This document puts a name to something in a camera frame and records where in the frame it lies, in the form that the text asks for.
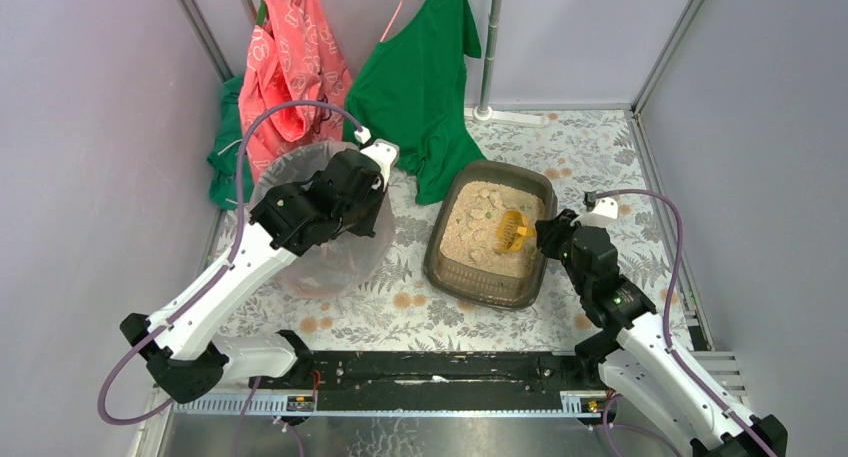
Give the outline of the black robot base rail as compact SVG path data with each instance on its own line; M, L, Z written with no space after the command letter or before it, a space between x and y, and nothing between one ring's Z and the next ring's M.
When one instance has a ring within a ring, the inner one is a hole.
M320 411L587 411L608 388L581 361L552 352L315 351L262 390L302 391Z

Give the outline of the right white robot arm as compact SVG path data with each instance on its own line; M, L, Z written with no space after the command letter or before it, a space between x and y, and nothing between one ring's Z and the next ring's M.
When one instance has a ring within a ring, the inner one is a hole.
M535 224L540 252L559 261L599 333L575 353L584 371L642 412L682 456L783 456L788 431L756 416L674 338L653 301L618 265L607 216L563 210Z

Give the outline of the yellow litter scoop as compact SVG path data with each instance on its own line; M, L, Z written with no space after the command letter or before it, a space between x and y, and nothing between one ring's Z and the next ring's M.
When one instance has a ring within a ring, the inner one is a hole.
M496 231L497 253L516 253L528 238L534 238L536 230L529 218L519 210L507 210Z

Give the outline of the grey litter box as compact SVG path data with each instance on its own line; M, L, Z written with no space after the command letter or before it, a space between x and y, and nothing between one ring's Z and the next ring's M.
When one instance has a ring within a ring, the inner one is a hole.
M423 273L437 289L458 299L503 309L533 304L547 258L528 238L516 253L497 253L496 231L507 210L519 210L534 226L555 216L550 180L515 165L476 160L460 171L436 218Z

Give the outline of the dark green garment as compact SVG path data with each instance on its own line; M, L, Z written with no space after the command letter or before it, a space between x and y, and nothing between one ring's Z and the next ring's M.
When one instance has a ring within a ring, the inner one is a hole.
M244 131L254 120L241 108L243 85L243 74L223 83L219 99L219 130L214 138L213 149L207 155L207 163L214 172L208 195L223 210L237 208L236 164Z

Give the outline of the green t-shirt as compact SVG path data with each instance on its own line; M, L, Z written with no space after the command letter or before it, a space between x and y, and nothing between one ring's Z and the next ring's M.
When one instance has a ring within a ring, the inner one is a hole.
M482 49L469 0L424 0L409 23L376 45L345 109L373 137L399 148L416 201L442 201L456 175L484 155L465 118L466 61Z

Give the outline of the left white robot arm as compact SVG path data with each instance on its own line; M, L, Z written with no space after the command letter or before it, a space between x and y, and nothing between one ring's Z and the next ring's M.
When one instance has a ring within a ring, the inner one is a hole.
M351 233L373 237L396 146L378 141L334 154L301 182L268 189L238 229L239 241L174 301L120 325L156 384L189 403L233 380L299 374L307 347L291 331L227 338L220 328L262 284L313 247Z

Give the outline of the pink patterned garment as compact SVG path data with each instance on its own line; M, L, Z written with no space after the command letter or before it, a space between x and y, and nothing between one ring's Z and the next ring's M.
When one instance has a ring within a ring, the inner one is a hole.
M247 129L284 102L315 100L344 105L352 76L320 0L264 0L266 19L254 27L238 97ZM345 118L311 106L276 112L254 132L246 158L254 181L278 157L303 145L340 141Z

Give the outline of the clothes rack pole with base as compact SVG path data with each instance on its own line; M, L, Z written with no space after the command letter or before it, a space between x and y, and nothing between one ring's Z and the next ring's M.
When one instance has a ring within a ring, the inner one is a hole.
M491 106L490 97L494 76L495 56L499 37L500 17L503 0L491 0L487 21L486 48L483 54L483 69L479 99L476 105L464 109L466 120L479 124L501 124L516 127L542 128L548 120L544 116L517 112L498 111Z

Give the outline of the trash bin with plastic liner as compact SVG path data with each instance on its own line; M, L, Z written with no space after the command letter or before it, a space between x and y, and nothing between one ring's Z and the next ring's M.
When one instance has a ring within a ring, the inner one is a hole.
M260 174L250 204L258 203L276 185L308 179L325 169L332 156L353 147L347 142L324 141L278 157ZM281 285L287 294L295 297L347 295L374 276L395 239L395 216L389 198L381 204L374 231L373 238L346 232L313 247L269 281Z

